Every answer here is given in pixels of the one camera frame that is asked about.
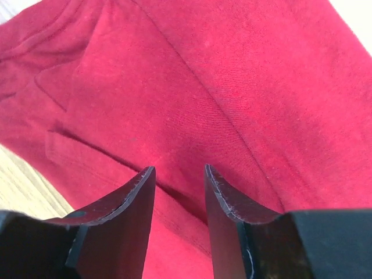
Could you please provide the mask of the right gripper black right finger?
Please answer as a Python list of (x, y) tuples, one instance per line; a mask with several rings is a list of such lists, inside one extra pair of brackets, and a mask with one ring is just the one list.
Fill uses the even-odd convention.
[(215, 278), (370, 278), (371, 210), (272, 211), (205, 167)]

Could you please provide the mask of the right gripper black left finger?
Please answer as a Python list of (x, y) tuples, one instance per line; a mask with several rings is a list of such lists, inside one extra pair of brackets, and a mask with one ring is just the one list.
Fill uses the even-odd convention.
[(156, 171), (63, 218), (1, 211), (2, 278), (141, 278)]

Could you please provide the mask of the red t-shirt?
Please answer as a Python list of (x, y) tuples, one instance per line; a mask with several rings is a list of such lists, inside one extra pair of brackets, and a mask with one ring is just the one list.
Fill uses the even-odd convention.
[(1, 143), (76, 208), (154, 166), (144, 278), (212, 278), (205, 164), (371, 206), (371, 56), (328, 1), (42, 1), (1, 25)]

